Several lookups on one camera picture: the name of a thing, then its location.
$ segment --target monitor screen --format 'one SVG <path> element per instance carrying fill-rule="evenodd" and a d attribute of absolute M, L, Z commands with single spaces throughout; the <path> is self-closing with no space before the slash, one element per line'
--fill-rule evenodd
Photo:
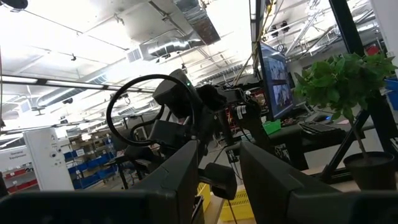
<path fill-rule="evenodd" d="M 270 103 L 269 119 L 278 119 L 289 112 L 293 104 L 285 56 L 272 47 L 260 43 L 261 72 Z"/>

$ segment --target potted plant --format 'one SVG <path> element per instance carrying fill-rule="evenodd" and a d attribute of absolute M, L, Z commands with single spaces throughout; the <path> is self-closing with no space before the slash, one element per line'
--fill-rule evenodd
<path fill-rule="evenodd" d="M 352 108 L 360 105 L 366 110 L 366 99 L 373 97 L 385 85 L 384 79 L 397 69 L 392 57 L 382 55 L 360 57 L 344 54 L 316 62 L 302 75 L 295 73 L 298 85 L 295 94 L 304 96 L 308 103 L 319 108 L 330 107 L 332 119 L 343 115 L 350 123 L 361 153 L 343 162 L 361 189 L 396 189 L 394 156 L 386 152 L 366 152 L 354 126 Z"/>

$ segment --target metal frame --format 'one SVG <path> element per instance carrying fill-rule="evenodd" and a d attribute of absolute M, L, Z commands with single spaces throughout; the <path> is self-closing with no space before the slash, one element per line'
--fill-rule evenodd
<path fill-rule="evenodd" d="M 356 53 L 359 56 L 363 56 L 364 47 L 347 2 L 340 0 L 329 0 L 329 2 L 347 51 L 351 54 Z M 369 118 L 369 115 L 372 117 L 374 127 L 376 128 L 383 150 L 397 157 L 398 152 L 394 149 L 394 146 L 391 143 L 391 138 L 398 137 L 398 129 L 391 113 L 391 109 L 386 101 L 386 97 L 382 96 L 379 91 L 374 93 L 374 98 L 368 99 L 368 110 L 364 110 L 359 113 L 354 127 L 356 129 L 362 129 L 366 120 Z M 320 174 L 319 178 L 322 181 L 332 184 L 346 181 L 351 178 L 350 173 L 346 169 L 336 170 L 336 168 L 354 140 L 355 137 L 353 129 L 351 129 L 337 150 L 337 153 L 333 156 L 333 159 Z"/>

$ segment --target white wall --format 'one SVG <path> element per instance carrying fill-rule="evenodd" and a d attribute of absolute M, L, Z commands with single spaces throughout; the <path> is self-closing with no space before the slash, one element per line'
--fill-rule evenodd
<path fill-rule="evenodd" d="M 398 54 L 398 1 L 397 0 L 370 0 L 381 34 L 386 43 L 390 56 Z M 398 58 L 392 63 L 398 65 Z"/>

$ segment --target ceiling light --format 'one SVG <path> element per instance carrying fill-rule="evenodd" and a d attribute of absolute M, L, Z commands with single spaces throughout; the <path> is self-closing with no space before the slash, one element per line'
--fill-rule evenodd
<path fill-rule="evenodd" d="M 23 77 L 12 77 L 12 76 L 2 76 L 3 82 L 11 82 L 11 83 L 36 83 L 37 79 L 35 78 L 23 78 Z"/>
<path fill-rule="evenodd" d="M 103 85 L 90 84 L 90 83 L 55 81 L 55 80 L 49 80 L 49 81 L 47 81 L 46 84 L 47 85 L 59 85 L 59 86 L 65 86 L 65 87 L 76 87 L 76 88 L 97 88 L 97 89 L 103 88 Z"/>

